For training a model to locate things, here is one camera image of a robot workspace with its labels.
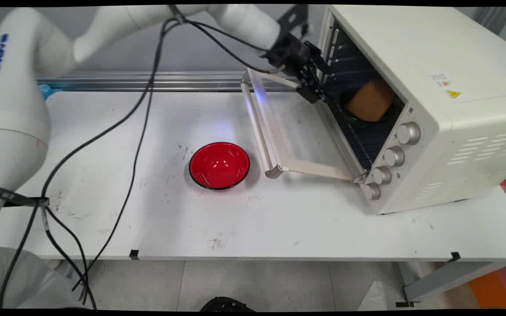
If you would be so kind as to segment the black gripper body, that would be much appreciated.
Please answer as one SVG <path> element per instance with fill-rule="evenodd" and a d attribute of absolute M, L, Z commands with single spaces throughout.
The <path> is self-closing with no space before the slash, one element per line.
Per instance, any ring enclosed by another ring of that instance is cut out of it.
<path fill-rule="evenodd" d="M 264 56 L 275 68 L 289 76 L 301 76 L 305 68 L 321 68 L 322 52 L 309 41 L 287 34 Z"/>

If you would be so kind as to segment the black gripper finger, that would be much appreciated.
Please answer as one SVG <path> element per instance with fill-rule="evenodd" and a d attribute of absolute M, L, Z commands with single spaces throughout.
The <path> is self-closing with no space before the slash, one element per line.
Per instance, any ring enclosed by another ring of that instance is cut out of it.
<path fill-rule="evenodd" d="M 311 66 L 304 66 L 298 77 L 297 93 L 311 104 L 325 100 L 325 93 L 315 70 Z"/>
<path fill-rule="evenodd" d="M 306 49 L 306 61 L 305 61 L 305 78 L 309 78 L 310 76 L 315 77 L 313 74 L 313 70 L 319 70 L 324 75 L 331 74 L 331 67 L 327 64 L 322 56 L 322 52 L 316 45 L 312 44 L 309 41 L 305 41 L 305 49 Z"/>

